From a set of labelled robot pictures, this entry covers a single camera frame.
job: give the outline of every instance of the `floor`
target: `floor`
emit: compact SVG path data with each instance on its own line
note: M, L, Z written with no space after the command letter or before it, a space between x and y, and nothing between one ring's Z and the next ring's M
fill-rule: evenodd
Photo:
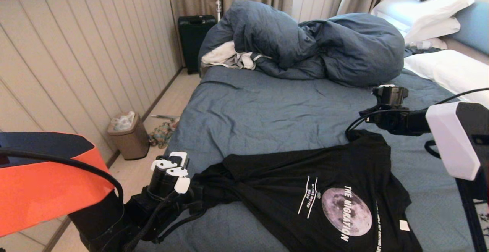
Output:
M184 69L175 79L170 88L163 95L156 107L152 110L152 115L180 116L187 106L190 96L194 89L199 85L198 74L188 75ZM160 118L148 117L144 126L148 132L157 127L163 120ZM141 193L141 188L149 184L152 172L150 165L156 156L162 155L164 149L151 147L148 156L141 160L127 161L119 156L110 167L112 175L122 184L124 188L124 200L127 202L131 195ZM80 236L73 224L70 224L65 233L61 236L52 252L87 252L87 249L80 241Z

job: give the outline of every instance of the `moon print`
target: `moon print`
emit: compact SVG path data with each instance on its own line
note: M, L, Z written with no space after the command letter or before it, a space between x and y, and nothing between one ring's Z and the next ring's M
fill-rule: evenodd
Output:
M351 198L345 197L344 194L345 189L343 188L326 190L321 198L323 212L331 224L344 234L349 236L364 235L372 226L372 214L365 202L355 193L351 192Z

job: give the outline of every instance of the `white tag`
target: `white tag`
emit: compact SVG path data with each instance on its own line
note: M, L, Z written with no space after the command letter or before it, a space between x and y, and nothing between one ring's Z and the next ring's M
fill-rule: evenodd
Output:
M409 225L407 224L407 221L399 220L399 229L402 231L411 231L409 230Z

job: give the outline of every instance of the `blue pillow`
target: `blue pillow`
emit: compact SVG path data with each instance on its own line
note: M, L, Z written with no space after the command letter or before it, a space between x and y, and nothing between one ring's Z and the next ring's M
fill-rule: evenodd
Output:
M448 37L489 54L489 3L476 1L455 17L460 22L460 31Z

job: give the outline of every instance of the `baseboard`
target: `baseboard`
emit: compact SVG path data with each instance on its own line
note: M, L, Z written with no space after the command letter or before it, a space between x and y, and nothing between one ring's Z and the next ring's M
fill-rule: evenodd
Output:
M156 104L158 104L158 102L161 100L161 98L163 97L163 95L165 94L165 92L168 90L168 88L170 88L170 86L173 83L173 81L175 81L175 79L178 77L178 75L180 75L182 69L183 69L183 67L180 68L180 69L178 69L177 73L173 76L173 78L171 78L170 82L168 82L168 84L166 84L166 86L163 89L163 91L161 91L161 93L158 95L158 97L154 100L154 102L148 108L148 111L146 111L144 113L144 115L142 116L142 120L143 121L145 121L146 118L148 118L148 116L150 115L150 113L152 112L152 110L156 107ZM107 161L107 167L110 168L114 164L115 160L117 160L117 157L119 157L119 154L120 154L120 151L119 150L115 151L115 153ZM58 230L56 230L56 233L54 233L54 235L49 240L49 242L47 243L46 247L44 247L44 250L42 250L42 252L51 252L53 250L53 248L56 245L56 243L59 241L59 239L61 238L61 236L63 235L63 233L66 231L66 228L68 228L68 225L70 225L70 222L71 221L70 221L70 218L69 217L66 217L66 219L63 220L63 222L61 222L61 226L58 228Z

